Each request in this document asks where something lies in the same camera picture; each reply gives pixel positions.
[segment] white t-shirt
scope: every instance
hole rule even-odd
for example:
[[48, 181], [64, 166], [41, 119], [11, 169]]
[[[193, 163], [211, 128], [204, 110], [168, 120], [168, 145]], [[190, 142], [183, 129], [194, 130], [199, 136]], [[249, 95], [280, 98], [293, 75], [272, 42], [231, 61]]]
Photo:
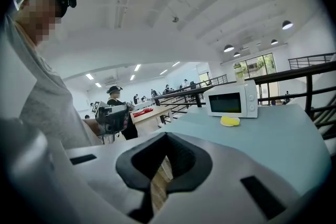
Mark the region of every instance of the white t-shirt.
[[31, 47], [32, 41], [25, 31], [9, 16], [6, 16], [3, 27], [1, 33], [6, 41], [37, 79], [20, 119], [39, 128], [46, 136], [60, 139], [65, 149], [101, 145], [74, 108], [72, 95], [61, 77]]

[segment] white microwave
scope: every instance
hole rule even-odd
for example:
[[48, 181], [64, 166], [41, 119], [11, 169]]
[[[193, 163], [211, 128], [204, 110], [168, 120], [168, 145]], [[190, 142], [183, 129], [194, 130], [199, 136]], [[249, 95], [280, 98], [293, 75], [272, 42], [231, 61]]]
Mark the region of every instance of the white microwave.
[[257, 87], [254, 80], [244, 84], [215, 86], [204, 92], [206, 109], [210, 116], [256, 118], [258, 116]]

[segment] ceiling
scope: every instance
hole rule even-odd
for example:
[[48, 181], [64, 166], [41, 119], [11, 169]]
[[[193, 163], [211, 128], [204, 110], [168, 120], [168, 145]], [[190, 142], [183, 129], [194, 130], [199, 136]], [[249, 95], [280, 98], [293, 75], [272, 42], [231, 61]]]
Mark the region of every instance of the ceiling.
[[[148, 81], [150, 79], [164, 78], [171, 71], [175, 70], [185, 63], [180, 62], [174, 67], [173, 64], [175, 63], [148, 63], [145, 65], [141, 65], [137, 71], [134, 71], [136, 66], [118, 67], [103, 71], [91, 72], [90, 74], [93, 76], [93, 80], [88, 79], [86, 76], [78, 76], [67, 80], [66, 83], [67, 85], [71, 85], [74, 88], [87, 91], [90, 89], [96, 89], [96, 82], [100, 83], [103, 88], [109, 88], [113, 85], [123, 86], [129, 83], [138, 83], [141, 81]], [[168, 71], [160, 75], [160, 73], [166, 69]], [[135, 77], [131, 82], [130, 78], [132, 75], [135, 75]]]
[[[160, 73], [176, 61], [226, 62], [243, 47], [249, 48], [242, 56], [266, 50], [274, 38], [280, 46], [319, 5], [318, 0], [77, 0], [40, 51], [64, 79], [104, 70], [107, 75], [111, 69], [128, 77], [124, 66], [137, 63], [162, 63], [153, 68]], [[294, 26], [282, 30], [285, 19]], [[235, 50], [223, 53], [227, 44]]]

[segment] black railing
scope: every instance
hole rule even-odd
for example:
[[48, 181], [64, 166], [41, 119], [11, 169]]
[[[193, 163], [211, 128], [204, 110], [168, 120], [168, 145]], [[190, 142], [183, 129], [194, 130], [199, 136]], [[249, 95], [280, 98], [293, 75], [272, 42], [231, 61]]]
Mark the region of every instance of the black railing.
[[[330, 91], [335, 91], [336, 86], [332, 86], [329, 88], [324, 88], [320, 90], [313, 90], [312, 89], [312, 76], [314, 74], [320, 74], [320, 73], [326, 73], [330, 71], [335, 71], [336, 70], [336, 61], [331, 61], [327, 63], [322, 63], [320, 65], [313, 65], [309, 67], [304, 67], [300, 68], [298, 70], [288, 70], [288, 71], [283, 71], [283, 72], [278, 72], [278, 73], [273, 73], [273, 74], [268, 74], [260, 77], [254, 77], [256, 85], [261, 85], [261, 84], [269, 84], [272, 82], [278, 82], [278, 81], [284, 81], [284, 80], [290, 80], [290, 79], [295, 79], [295, 78], [302, 78], [306, 77], [307, 78], [307, 91], [304, 93], [297, 93], [297, 94], [289, 94], [289, 95], [279, 95], [275, 97], [266, 97], [266, 98], [258, 98], [258, 102], [263, 102], [263, 101], [271, 101], [271, 100], [280, 100], [280, 99], [291, 99], [291, 98], [296, 98], [296, 97], [306, 97], [306, 113], [310, 116], [312, 120], [316, 119], [318, 115], [315, 115], [315, 113], [323, 113], [325, 111], [329, 111], [328, 117], [324, 119], [324, 122], [316, 122], [316, 127], [320, 128], [322, 126], [326, 125], [333, 125], [335, 124], [335, 120], [330, 120], [329, 119], [336, 113], [335, 105], [333, 102], [335, 101], [336, 97], [334, 97], [326, 106], [320, 107], [320, 108], [312, 108], [311, 107], [311, 100], [312, 96], [314, 94], [320, 94], [320, 93], [325, 93], [325, 92], [330, 92]], [[206, 86], [206, 87], [201, 87], [201, 88], [196, 88], [188, 91], [174, 91], [169, 94], [161, 95], [158, 97], [155, 97], [155, 103], [156, 105], [183, 105], [183, 106], [190, 106], [190, 105], [196, 105], [199, 108], [202, 107], [205, 103], [201, 101], [201, 96], [203, 93], [212, 87], [215, 87], [216, 85], [211, 85], [211, 86]], [[188, 96], [190, 99], [188, 102], [180, 102], [182, 99], [184, 99], [186, 96]], [[173, 102], [173, 103], [164, 103], [160, 102], [159, 100], [161, 99], [168, 99], [172, 100], [174, 98], [180, 98], [179, 101]]]
[[[190, 86], [187, 86], [187, 87], [175, 90], [175, 91], [171, 91], [167, 94], [160, 95], [159, 99], [161, 99], [161, 101], [157, 99], [155, 100], [155, 103], [157, 105], [164, 105], [164, 106], [174, 105], [174, 107], [172, 107], [172, 114], [186, 113], [183, 110], [188, 109], [190, 105], [197, 104], [195, 96], [190, 95], [190, 94], [181, 94], [181, 98], [176, 98], [176, 97], [169, 97], [168, 95], [172, 93], [189, 92], [190, 90], [193, 90], [193, 89], [199, 89], [199, 88], [204, 88], [204, 87], [209, 87], [209, 86], [217, 86], [217, 85], [222, 85], [226, 83], [227, 83], [227, 77], [226, 77], [226, 74], [224, 74], [222, 76], [219, 76], [213, 79], [191, 84]], [[164, 118], [168, 118], [168, 116], [167, 115], [162, 116], [161, 120], [163, 120]]]
[[332, 52], [329, 54], [318, 54], [311, 56], [304, 56], [299, 58], [288, 59], [290, 69], [298, 69], [303, 67], [309, 67], [313, 65], [319, 65], [321, 63], [330, 62], [331, 58], [336, 54]]

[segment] table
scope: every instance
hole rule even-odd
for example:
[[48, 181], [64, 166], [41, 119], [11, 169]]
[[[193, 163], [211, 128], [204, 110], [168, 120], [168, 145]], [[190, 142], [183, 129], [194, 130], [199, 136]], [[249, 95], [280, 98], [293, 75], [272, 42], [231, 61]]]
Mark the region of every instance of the table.
[[303, 195], [331, 170], [328, 149], [314, 123], [297, 104], [262, 106], [258, 118], [225, 127], [206, 108], [188, 113], [154, 133], [175, 132], [236, 148], [273, 170]]
[[148, 120], [151, 120], [153, 118], [157, 118], [159, 116], [167, 114], [167, 113], [170, 117], [171, 122], [173, 122], [173, 115], [172, 115], [170, 106], [153, 105], [153, 106], [150, 106], [148, 108], [153, 109], [153, 111], [148, 112], [146, 114], [143, 114], [141, 116], [137, 116], [136, 118], [133, 116], [133, 113], [131, 113], [132, 121], [133, 121], [135, 126], [140, 124], [140, 123], [143, 123], [145, 121], [148, 121]]

